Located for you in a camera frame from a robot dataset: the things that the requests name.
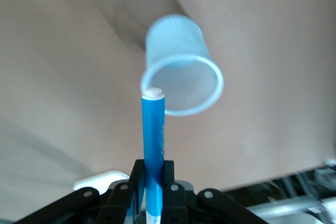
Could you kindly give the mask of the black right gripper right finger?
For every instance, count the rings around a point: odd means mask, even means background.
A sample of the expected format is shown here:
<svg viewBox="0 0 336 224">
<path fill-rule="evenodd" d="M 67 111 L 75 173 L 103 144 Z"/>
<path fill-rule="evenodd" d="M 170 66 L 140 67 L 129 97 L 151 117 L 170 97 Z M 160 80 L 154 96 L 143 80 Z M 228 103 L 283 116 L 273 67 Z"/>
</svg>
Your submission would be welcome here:
<svg viewBox="0 0 336 224">
<path fill-rule="evenodd" d="M 174 178 L 174 162 L 163 167 L 162 223 L 262 223 L 262 219 L 214 188 L 194 193 Z"/>
</svg>

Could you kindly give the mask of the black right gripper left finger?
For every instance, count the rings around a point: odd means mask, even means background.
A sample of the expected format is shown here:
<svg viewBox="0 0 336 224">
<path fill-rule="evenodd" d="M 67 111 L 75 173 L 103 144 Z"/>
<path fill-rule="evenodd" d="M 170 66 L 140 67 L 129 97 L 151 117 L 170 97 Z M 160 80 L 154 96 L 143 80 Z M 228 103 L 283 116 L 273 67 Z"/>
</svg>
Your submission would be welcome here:
<svg viewBox="0 0 336 224">
<path fill-rule="evenodd" d="M 84 187 L 16 223 L 135 223 L 144 194 L 144 160 L 137 159 L 129 179 L 113 182 L 104 194 Z"/>
</svg>

